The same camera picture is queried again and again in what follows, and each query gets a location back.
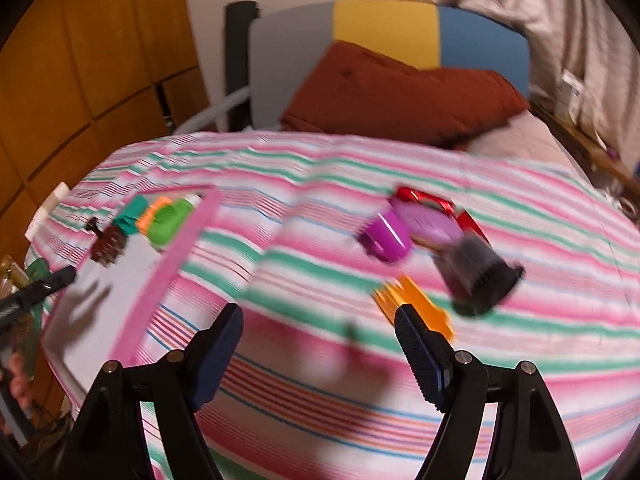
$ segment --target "beige curtain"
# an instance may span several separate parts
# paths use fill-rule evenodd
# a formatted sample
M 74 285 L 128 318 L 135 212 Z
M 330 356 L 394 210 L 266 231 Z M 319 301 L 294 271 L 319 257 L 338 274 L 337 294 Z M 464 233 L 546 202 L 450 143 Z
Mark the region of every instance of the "beige curtain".
M 529 40 L 532 97 L 552 104 L 566 68 L 585 81 L 580 127 L 632 169 L 640 158 L 640 56 L 604 0 L 425 0 L 505 23 Z

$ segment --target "pink stripe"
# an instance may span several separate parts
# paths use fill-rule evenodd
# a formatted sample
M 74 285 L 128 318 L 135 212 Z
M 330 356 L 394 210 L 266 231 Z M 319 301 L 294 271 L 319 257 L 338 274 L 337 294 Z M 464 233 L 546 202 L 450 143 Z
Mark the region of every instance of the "pink stripe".
M 191 213 L 175 235 L 156 272 L 148 279 L 132 307 L 124 329 L 111 349 L 111 359 L 120 361 L 126 367 L 133 364 L 136 348 L 165 294 L 166 287 L 180 269 L 180 265 L 200 236 L 204 225 L 216 214 L 220 200 L 218 190 L 214 187 L 210 188 L 199 207 Z

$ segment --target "orange object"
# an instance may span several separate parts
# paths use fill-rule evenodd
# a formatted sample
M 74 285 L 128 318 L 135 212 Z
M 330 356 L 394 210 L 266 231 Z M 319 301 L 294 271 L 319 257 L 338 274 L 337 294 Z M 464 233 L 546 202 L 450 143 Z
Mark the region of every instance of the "orange object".
M 395 283 L 386 283 L 382 288 L 377 289 L 373 293 L 373 298 L 391 324 L 394 323 L 398 307 L 412 304 L 429 330 L 440 332 L 449 342 L 455 338 L 449 325 L 449 314 L 435 306 L 414 283 L 414 280 L 405 274 Z
M 166 196 L 161 196 L 157 198 L 156 201 L 153 202 L 152 205 L 149 206 L 149 208 L 144 213 L 142 213 L 142 216 L 138 218 L 138 220 L 136 220 L 136 227 L 138 228 L 138 231 L 140 231 L 143 235 L 146 236 L 149 226 L 151 225 L 151 222 L 154 220 L 154 216 L 156 216 L 156 212 L 158 211 L 158 209 L 166 205 L 169 205 L 173 202 L 174 202 L 173 200 L 171 200 L 169 197 L 166 197 Z

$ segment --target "pillow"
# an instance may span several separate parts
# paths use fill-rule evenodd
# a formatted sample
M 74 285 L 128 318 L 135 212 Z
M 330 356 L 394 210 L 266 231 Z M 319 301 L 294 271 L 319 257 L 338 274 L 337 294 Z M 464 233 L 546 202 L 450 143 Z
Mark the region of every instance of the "pillow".
M 528 109 L 491 70 L 418 70 L 345 41 L 334 43 L 293 97 L 285 131 L 449 147 Z

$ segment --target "striped fabric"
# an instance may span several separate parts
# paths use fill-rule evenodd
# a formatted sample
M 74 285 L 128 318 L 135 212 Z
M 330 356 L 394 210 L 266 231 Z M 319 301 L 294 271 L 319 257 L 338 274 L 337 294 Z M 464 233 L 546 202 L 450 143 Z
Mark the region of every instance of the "striped fabric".
M 404 272 L 440 307 L 453 346 L 488 364 L 541 369 L 584 478 L 602 478 L 640 420 L 640 235 L 584 184 L 523 162 L 308 134 L 199 133 L 123 148 L 52 213 L 28 259 L 77 264 L 89 216 L 137 192 L 215 184 L 211 218 L 146 327 L 154 362 L 210 326 L 227 301 L 245 329 L 222 386 L 198 414 L 225 478 L 413 479 L 440 421 L 424 402 L 371 293 Z M 487 315 L 455 314 L 431 255 L 366 256 L 354 233 L 408 184 L 465 206 L 527 269 Z M 153 407 L 143 407 L 158 478 L 170 478 Z M 469 478 L 479 479 L 488 406 Z

